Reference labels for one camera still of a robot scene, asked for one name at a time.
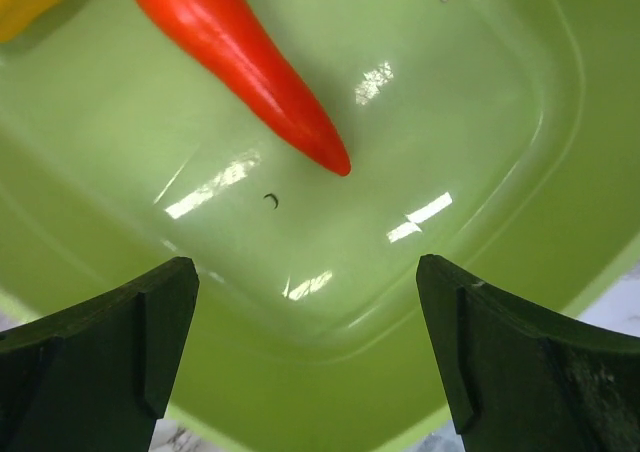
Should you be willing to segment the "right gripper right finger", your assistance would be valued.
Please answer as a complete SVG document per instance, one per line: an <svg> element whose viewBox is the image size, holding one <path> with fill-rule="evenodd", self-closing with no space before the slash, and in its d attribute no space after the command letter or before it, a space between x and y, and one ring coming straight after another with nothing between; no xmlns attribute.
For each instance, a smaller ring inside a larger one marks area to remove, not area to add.
<svg viewBox="0 0 640 452"><path fill-rule="evenodd" d="M636 451L639 340L489 284L439 255L416 283L468 451Z"/></svg>

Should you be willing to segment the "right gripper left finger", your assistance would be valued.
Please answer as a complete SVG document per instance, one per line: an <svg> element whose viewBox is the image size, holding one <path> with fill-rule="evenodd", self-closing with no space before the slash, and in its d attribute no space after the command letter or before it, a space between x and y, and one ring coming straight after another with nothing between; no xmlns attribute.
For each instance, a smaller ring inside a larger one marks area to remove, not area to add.
<svg viewBox="0 0 640 452"><path fill-rule="evenodd" d="M146 451L163 418L199 278L175 257L1 334L4 451Z"/></svg>

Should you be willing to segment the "orange carrot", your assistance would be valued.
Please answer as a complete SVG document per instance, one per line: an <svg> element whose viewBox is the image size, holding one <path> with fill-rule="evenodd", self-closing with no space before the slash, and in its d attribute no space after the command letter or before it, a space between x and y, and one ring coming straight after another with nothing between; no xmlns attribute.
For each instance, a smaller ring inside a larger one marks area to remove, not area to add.
<svg viewBox="0 0 640 452"><path fill-rule="evenodd" d="M350 157L329 115L246 0L135 1L282 140L334 174L350 173Z"/></svg>

